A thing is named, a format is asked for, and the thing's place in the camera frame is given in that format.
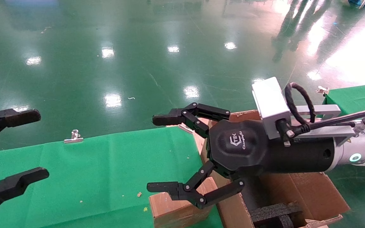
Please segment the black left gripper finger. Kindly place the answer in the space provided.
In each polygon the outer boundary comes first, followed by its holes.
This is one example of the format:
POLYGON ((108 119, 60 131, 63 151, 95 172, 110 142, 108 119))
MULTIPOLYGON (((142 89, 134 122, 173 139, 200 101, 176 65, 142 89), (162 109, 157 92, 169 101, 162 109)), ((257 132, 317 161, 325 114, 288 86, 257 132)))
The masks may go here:
POLYGON ((36 109, 15 111, 14 109, 0 110, 0 132, 5 128, 17 127, 40 121, 41 114, 36 109))
POLYGON ((47 169, 37 167, 0 180, 0 205, 5 201, 22 196, 30 184, 48 177, 47 169))

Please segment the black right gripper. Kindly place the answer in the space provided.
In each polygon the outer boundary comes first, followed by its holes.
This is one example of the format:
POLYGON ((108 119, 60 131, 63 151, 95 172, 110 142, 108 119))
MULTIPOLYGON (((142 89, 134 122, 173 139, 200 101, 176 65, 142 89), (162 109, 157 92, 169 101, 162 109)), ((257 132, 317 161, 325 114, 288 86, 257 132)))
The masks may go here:
POLYGON ((225 178, 264 173, 324 172, 334 160, 335 143, 331 138, 296 139, 284 146, 281 139, 269 139, 261 121, 227 121, 230 111, 191 103, 185 108, 171 109, 166 115, 153 115, 155 126, 185 124, 202 138, 208 138, 207 161, 187 183, 148 183, 151 193, 166 192, 172 200, 186 200, 199 209, 213 206, 242 191, 242 179, 201 194, 197 188, 213 170, 225 178), (199 118, 216 121, 209 129, 199 118))

